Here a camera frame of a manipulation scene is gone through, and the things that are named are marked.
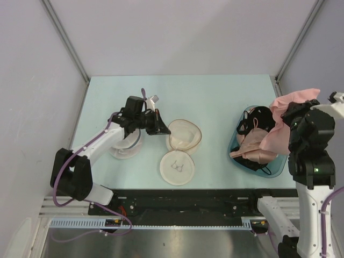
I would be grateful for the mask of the pink bra from bag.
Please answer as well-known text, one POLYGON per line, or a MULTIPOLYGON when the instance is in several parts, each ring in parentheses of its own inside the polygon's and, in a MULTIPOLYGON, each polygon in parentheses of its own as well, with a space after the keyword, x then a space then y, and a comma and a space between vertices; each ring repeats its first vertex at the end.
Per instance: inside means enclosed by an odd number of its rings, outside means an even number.
POLYGON ((269 106, 273 120, 275 121, 275 127, 263 138, 260 143, 260 148, 278 155, 289 155, 290 127, 283 122, 281 116, 287 111, 291 102, 302 104, 306 101, 316 99, 319 94, 320 89, 310 88, 294 91, 275 98, 269 106))

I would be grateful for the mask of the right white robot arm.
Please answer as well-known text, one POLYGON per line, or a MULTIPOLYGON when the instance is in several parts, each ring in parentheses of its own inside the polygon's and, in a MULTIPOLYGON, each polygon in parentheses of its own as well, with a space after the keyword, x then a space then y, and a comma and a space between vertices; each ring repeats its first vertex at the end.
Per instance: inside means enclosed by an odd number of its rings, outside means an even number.
POLYGON ((289 126, 289 173, 299 199, 299 229, 272 196, 255 197, 248 210, 264 215, 279 241, 279 257, 335 257, 331 236, 331 202, 343 189, 335 190, 335 164, 326 148, 334 135, 335 122, 343 118, 343 101, 319 104, 290 103, 282 115, 289 126))

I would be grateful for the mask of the pink mesh laundry bag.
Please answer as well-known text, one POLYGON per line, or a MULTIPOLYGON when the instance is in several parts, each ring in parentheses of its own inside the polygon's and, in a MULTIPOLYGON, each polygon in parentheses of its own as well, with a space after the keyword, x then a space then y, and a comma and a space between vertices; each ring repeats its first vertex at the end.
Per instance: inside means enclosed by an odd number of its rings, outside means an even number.
POLYGON ((168 129, 171 134, 166 137, 168 152, 160 162, 160 174, 169 184, 182 186, 194 177, 196 165, 192 154, 196 153, 203 135, 200 128, 185 119, 172 121, 168 129))

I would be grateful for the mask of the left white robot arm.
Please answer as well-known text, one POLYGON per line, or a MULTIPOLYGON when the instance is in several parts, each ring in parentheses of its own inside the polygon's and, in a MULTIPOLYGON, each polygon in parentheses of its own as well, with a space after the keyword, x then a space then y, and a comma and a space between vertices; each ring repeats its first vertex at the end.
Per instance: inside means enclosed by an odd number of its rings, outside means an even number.
POLYGON ((100 204, 101 210, 108 215, 118 211, 119 202, 113 198, 113 191, 93 182, 92 166, 135 131, 145 130, 148 135, 169 135, 171 131, 155 107, 158 100, 156 95, 128 97, 125 106, 110 115, 106 126, 91 140, 76 149, 61 148, 56 152, 50 180, 56 206, 62 206, 56 195, 63 194, 71 200, 100 204))

